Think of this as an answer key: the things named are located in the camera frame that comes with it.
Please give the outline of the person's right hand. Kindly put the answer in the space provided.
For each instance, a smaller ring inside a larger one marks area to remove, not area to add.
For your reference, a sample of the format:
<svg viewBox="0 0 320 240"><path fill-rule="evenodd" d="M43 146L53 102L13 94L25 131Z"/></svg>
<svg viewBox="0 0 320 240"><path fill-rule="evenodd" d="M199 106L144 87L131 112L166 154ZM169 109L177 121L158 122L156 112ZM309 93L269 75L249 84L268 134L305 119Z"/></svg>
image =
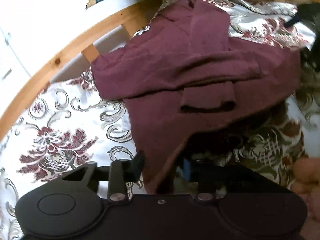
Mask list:
<svg viewBox="0 0 320 240"><path fill-rule="evenodd" d="M306 202L309 217L319 222L319 158L302 158L293 166L291 190Z"/></svg>

